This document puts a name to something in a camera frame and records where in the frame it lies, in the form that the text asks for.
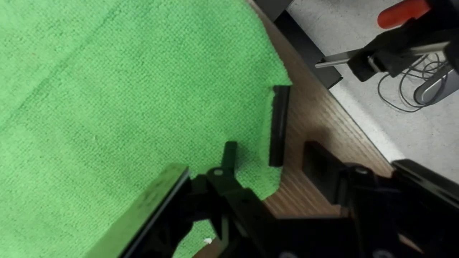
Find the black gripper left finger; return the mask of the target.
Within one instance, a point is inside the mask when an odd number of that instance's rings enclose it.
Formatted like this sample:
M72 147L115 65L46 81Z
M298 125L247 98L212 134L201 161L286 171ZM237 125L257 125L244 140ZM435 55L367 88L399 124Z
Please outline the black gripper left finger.
M197 220L208 220L218 238L218 258L280 258L277 220L235 177L240 164L237 142L227 142L218 167L192 180Z

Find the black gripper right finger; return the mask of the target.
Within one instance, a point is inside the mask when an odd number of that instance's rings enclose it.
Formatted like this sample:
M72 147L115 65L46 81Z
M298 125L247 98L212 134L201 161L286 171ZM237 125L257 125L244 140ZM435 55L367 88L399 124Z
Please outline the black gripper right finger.
M389 178L306 142L303 173L354 223L364 258L459 258L459 185L399 160Z

